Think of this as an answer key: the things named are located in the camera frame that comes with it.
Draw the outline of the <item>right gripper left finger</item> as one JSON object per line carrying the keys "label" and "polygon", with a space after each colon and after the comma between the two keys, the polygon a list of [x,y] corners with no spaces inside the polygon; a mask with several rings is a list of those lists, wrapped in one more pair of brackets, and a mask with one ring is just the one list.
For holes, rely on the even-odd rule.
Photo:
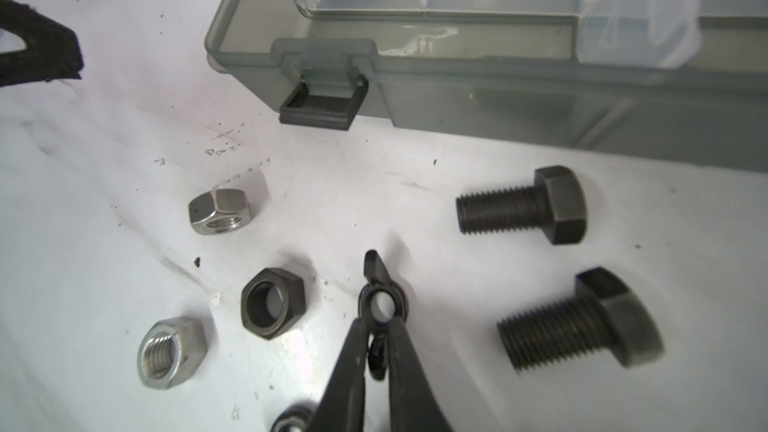
{"label": "right gripper left finger", "polygon": [[363,430],[368,336],[364,322],[354,319],[307,431]]}

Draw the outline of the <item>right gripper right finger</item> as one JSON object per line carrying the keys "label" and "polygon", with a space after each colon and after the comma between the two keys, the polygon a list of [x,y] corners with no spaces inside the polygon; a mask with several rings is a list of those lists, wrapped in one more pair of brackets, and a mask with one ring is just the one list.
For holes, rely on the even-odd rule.
{"label": "right gripper right finger", "polygon": [[391,430],[452,431],[401,317],[389,322],[387,336]]}

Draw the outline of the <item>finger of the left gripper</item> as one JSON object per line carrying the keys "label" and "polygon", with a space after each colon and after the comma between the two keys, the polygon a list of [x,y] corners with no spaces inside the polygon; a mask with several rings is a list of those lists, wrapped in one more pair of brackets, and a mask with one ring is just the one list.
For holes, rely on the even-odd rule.
{"label": "finger of the left gripper", "polygon": [[1,0],[1,29],[24,47],[1,53],[1,86],[81,78],[84,68],[77,35],[27,4]]}

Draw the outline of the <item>black wing nut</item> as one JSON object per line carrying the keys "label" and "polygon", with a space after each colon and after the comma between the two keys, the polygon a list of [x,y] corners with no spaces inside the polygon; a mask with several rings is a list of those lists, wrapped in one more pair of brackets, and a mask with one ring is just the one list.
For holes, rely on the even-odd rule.
{"label": "black wing nut", "polygon": [[409,312],[404,289],[390,276],[376,250],[364,257],[363,274],[367,281],[358,299],[358,316],[372,336],[367,361],[372,378],[383,381],[388,368],[387,331],[395,317],[406,320]]}
{"label": "black wing nut", "polygon": [[285,409],[273,422],[271,432],[305,432],[312,419],[313,411],[301,404]]}

